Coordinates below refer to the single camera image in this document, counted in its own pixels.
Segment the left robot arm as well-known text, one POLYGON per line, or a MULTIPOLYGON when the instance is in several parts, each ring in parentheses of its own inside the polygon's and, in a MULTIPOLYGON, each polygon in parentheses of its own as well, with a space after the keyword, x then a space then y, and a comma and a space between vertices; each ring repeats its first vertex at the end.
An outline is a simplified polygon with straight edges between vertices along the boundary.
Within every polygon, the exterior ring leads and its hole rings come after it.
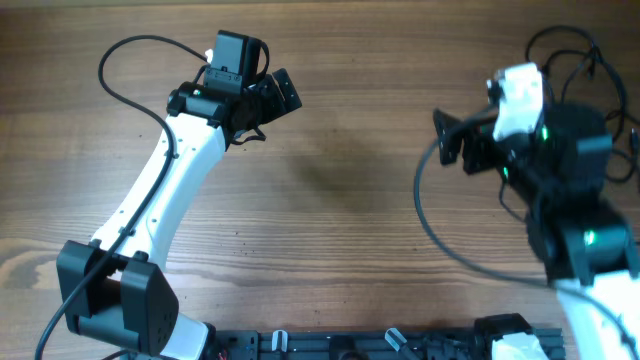
POLYGON ((117 211, 56 260, 54 322, 116 347, 118 356, 226 359, 213 325, 182 314, 165 277, 175 233, 208 173, 231 146, 264 141, 262 126, 297 110, 288 75, 260 39, 220 31, 195 78, 173 90, 161 135, 117 211))

